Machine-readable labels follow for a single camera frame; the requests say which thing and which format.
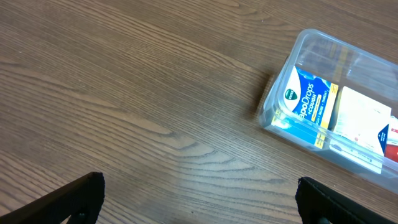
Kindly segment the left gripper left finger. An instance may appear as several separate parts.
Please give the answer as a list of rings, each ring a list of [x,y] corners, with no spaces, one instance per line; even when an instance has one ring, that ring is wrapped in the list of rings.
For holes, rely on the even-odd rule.
[[[63,187],[1,216],[1,223],[95,224],[104,203],[105,180],[90,172]]]

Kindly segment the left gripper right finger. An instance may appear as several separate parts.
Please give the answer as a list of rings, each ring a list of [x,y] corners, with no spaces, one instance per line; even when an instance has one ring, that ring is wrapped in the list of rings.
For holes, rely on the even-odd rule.
[[[393,224],[311,177],[299,178],[295,200],[302,222],[307,224]]]

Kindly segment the red medicine box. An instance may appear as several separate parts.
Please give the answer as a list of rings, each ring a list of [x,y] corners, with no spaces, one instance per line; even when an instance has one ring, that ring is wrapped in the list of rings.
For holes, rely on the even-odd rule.
[[[395,116],[390,117],[385,157],[398,162],[398,121]]]

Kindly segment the white medicine box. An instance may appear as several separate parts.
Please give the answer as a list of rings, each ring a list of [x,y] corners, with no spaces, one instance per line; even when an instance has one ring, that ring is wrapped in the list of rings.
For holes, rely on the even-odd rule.
[[[382,162],[374,156],[384,156],[391,111],[390,107],[347,86],[343,87],[333,133],[345,138],[348,143],[332,139],[330,149],[380,174]]]

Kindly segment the blue yellow VapoDrops box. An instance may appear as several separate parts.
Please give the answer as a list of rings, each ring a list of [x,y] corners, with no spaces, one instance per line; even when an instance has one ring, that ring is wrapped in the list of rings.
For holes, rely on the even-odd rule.
[[[271,125],[321,149],[326,138],[323,130],[329,126],[337,93],[337,84],[294,67],[282,94],[282,107],[299,120],[277,110]]]

